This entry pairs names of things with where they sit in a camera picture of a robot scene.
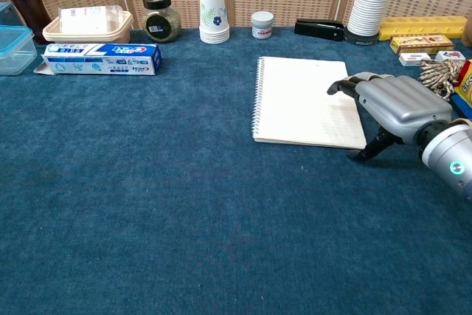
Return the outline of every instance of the yellow box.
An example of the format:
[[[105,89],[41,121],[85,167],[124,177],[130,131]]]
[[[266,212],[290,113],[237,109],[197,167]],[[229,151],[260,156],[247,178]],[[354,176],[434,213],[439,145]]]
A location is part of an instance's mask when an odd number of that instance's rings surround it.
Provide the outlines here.
[[[472,60],[467,60],[459,75],[456,93],[472,107]]]
[[[461,38],[467,18],[464,16],[401,16],[383,18],[379,41],[395,35],[442,33],[445,37]]]
[[[454,44],[441,33],[423,33],[418,35],[395,35],[390,40],[390,48],[402,53],[428,53],[436,55],[439,51],[452,51]]]

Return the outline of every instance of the robotic hand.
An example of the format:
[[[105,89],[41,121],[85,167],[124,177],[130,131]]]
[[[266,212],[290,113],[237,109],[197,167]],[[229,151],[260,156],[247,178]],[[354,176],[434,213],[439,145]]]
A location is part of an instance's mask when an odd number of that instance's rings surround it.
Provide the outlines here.
[[[372,159],[395,143],[418,145],[423,163],[472,202],[472,124],[452,122],[451,105],[407,76],[360,73],[327,93],[338,91],[359,101],[380,126],[365,149],[350,151],[351,159]]]

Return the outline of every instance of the small white jar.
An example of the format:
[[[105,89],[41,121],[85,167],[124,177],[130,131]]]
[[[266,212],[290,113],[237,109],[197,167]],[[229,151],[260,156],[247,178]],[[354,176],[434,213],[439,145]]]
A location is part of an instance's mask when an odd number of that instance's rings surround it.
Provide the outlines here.
[[[252,35],[259,40],[265,40],[272,35],[274,15],[269,11],[258,11],[251,16]]]

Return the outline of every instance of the black jar lid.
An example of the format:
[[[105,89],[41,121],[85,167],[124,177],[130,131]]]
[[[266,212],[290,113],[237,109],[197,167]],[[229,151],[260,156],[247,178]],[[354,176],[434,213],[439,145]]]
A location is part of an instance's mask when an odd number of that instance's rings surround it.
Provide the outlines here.
[[[146,9],[158,10],[170,6],[170,0],[142,0]]]

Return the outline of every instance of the notebook spiral binding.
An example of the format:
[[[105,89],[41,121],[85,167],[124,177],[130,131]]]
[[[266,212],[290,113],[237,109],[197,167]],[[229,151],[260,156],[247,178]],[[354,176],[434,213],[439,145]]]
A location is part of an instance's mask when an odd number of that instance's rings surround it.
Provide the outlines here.
[[[263,85],[264,85],[264,58],[259,57],[257,60],[257,78],[256,78],[256,93],[254,96],[254,109],[252,111],[252,137],[259,133],[261,104],[263,100]]]

